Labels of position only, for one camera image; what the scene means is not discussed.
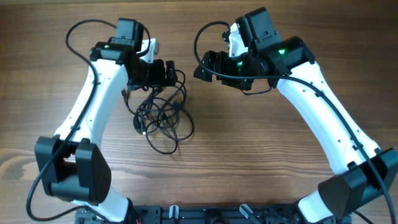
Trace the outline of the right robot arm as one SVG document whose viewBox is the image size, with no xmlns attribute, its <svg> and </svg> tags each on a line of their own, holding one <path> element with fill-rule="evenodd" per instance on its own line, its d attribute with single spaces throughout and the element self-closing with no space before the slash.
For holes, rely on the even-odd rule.
<svg viewBox="0 0 398 224">
<path fill-rule="evenodd" d="M 382 150 L 355 123 L 305 42 L 297 36 L 282 40 L 264 7 L 227 25 L 222 38 L 228 51 L 198 57 L 194 76 L 219 80 L 245 95 L 255 80 L 267 80 L 293 104 L 326 154 L 333 176 L 295 204 L 302 223 L 342 221 L 380 196 L 395 223 L 389 189 L 397 175 L 397 152 Z"/>
</svg>

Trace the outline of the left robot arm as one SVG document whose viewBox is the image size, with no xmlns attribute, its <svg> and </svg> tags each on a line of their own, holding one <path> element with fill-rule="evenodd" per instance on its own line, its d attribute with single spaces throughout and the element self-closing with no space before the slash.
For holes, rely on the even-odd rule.
<svg viewBox="0 0 398 224">
<path fill-rule="evenodd" d="M 75 204 L 101 223 L 142 223 L 131 199 L 111 186 L 111 169 L 100 147 L 105 127 L 122 89 L 163 87 L 176 83 L 174 63 L 155 59 L 157 39 L 130 44 L 98 42 L 87 62 L 88 74 L 68 118 L 53 137 L 35 144 L 39 175 L 50 197 Z"/>
</svg>

